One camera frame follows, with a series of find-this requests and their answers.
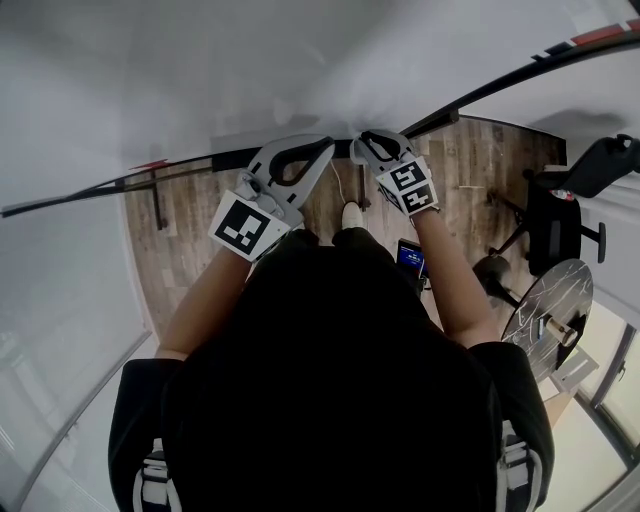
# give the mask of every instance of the marble table top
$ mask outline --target marble table top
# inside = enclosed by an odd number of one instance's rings
[[[539,320],[551,315],[567,324],[576,317],[588,316],[592,299],[591,271],[578,259],[558,263],[522,297],[507,323],[502,341],[515,343],[524,349],[536,382],[555,371],[559,345],[547,329],[542,330],[539,338]]]

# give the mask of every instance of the foot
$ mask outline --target foot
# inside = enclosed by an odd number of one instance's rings
[[[342,210],[342,229],[363,228],[364,219],[357,203],[351,202],[344,205]]]

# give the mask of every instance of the cable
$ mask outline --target cable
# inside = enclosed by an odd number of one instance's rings
[[[331,168],[333,169],[333,172],[338,179],[338,188],[340,189],[340,197],[342,198],[342,203],[347,204],[347,202],[344,200],[344,195],[342,195],[342,182],[340,181],[340,176],[338,176],[338,171],[336,171],[336,167],[335,165],[333,165],[333,160],[329,160],[329,162],[331,162]]]

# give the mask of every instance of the wrist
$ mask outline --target wrist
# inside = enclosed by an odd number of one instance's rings
[[[414,213],[411,216],[411,220],[415,224],[421,224],[428,220],[431,217],[435,217],[438,215],[438,210],[435,208],[427,208],[426,210],[422,210],[421,212]]]

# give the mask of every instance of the office chair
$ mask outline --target office chair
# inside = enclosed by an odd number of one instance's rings
[[[595,197],[631,171],[640,172],[640,140],[628,135],[597,140],[568,171],[547,171],[534,176],[532,170],[525,170],[523,176],[529,182],[526,210],[495,192],[488,195],[489,202],[498,200],[513,210],[518,223],[502,247],[489,248],[489,255],[504,253],[528,232],[530,248],[526,257],[533,275],[540,275],[566,259],[579,258],[582,236],[598,244],[598,263],[604,262],[606,226],[600,222],[597,232],[583,226],[580,205],[573,194]]]

